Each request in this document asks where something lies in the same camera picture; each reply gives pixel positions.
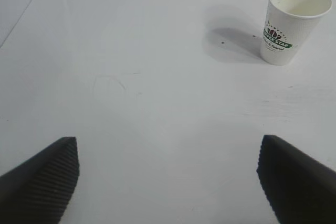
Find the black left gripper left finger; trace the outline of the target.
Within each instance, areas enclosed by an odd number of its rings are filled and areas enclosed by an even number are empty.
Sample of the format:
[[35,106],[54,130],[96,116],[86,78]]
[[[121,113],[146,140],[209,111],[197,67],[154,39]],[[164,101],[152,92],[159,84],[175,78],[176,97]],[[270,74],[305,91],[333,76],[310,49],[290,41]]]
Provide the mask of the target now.
[[58,139],[1,176],[1,223],[60,223],[79,174],[76,138]]

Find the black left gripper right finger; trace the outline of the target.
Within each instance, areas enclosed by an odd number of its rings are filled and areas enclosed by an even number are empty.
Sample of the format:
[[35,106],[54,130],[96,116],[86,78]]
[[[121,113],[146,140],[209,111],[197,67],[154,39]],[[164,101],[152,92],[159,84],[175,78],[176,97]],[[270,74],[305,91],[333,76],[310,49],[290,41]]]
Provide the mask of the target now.
[[276,135],[264,135],[257,174],[279,223],[335,223],[335,171]]

